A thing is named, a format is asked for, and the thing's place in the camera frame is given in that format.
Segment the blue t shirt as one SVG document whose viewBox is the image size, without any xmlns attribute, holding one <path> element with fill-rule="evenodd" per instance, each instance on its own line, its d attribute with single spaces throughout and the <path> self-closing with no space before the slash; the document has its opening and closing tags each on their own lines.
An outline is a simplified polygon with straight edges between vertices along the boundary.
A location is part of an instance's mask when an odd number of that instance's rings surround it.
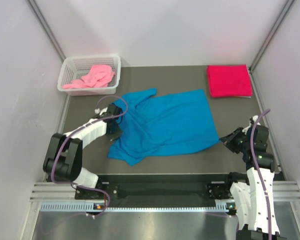
<svg viewBox="0 0 300 240">
<path fill-rule="evenodd" d="M 146 157 L 194 154 L 219 142 L 203 89 L 157 96 L 157 89 L 130 92 L 113 102 L 125 113 L 123 131 L 108 158 L 134 166 Z"/>
</svg>

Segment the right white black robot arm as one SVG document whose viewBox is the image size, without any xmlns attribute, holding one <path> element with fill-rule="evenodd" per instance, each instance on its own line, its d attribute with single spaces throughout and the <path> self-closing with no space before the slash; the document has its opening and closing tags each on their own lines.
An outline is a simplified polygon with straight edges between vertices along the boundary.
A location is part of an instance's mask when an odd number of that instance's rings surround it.
<svg viewBox="0 0 300 240">
<path fill-rule="evenodd" d="M 236 215 L 238 219 L 237 240 L 284 239 L 274 210 L 275 161 L 267 152 L 268 137 L 269 129 L 253 122 L 219 139 L 231 152 L 241 153 L 246 164 L 246 173 L 230 172 L 223 184 L 207 185 L 210 198 L 234 200 L 234 206 L 228 210 L 229 215 Z"/>
</svg>

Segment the folded red t shirt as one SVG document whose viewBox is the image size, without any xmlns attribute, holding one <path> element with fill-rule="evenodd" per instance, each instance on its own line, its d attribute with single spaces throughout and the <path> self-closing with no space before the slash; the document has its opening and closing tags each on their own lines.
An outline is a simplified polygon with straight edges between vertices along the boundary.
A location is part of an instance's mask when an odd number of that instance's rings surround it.
<svg viewBox="0 0 300 240">
<path fill-rule="evenodd" d="M 208 65 L 206 73 L 212 98 L 251 98 L 253 95 L 246 65 Z"/>
</svg>

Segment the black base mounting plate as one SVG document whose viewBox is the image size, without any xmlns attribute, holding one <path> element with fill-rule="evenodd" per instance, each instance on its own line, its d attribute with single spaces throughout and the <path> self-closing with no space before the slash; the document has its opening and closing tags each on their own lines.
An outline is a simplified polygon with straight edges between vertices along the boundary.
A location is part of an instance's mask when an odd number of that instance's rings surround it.
<svg viewBox="0 0 300 240">
<path fill-rule="evenodd" d="M 79 188 L 76 200 L 104 200 L 112 208 L 214 207 L 216 200 L 231 199 L 227 174 L 101 174 L 101 192 Z"/>
</svg>

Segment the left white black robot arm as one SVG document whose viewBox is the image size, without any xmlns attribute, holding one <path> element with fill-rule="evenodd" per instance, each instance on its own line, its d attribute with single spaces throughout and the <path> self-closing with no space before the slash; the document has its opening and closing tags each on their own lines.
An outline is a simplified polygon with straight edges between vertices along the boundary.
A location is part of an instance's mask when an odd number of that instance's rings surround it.
<svg viewBox="0 0 300 240">
<path fill-rule="evenodd" d="M 117 120 L 124 115 L 123 110 L 109 104 L 96 110 L 88 122 L 67 133 L 52 135 L 43 162 L 43 171 L 57 184 L 69 184 L 78 193 L 87 193 L 92 198 L 109 200 L 99 177 L 83 167 L 83 150 L 93 141 L 103 136 L 110 140 L 118 139 L 123 131 Z"/>
</svg>

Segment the white plastic basket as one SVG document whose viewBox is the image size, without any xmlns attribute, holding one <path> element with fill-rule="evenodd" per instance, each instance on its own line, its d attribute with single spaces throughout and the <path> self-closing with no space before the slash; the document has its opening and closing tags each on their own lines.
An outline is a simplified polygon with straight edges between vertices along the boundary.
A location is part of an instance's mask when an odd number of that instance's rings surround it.
<svg viewBox="0 0 300 240">
<path fill-rule="evenodd" d="M 107 87 L 63 88 L 64 85 L 70 84 L 73 80 L 87 75 L 94 65 L 107 65 L 115 72 Z M 57 81 L 57 89 L 70 96 L 113 95 L 116 93 L 116 89 L 119 86 L 121 65 L 121 57 L 115 54 L 68 57 L 61 66 Z"/>
</svg>

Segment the pink t shirt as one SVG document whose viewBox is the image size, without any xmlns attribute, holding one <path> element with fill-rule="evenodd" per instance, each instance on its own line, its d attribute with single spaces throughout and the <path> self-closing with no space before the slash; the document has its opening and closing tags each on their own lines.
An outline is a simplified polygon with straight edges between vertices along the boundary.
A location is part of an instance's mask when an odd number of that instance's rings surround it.
<svg viewBox="0 0 300 240">
<path fill-rule="evenodd" d="M 115 72 L 109 65 L 93 65 L 87 75 L 65 84 L 63 89 L 105 88 L 112 81 Z"/>
</svg>

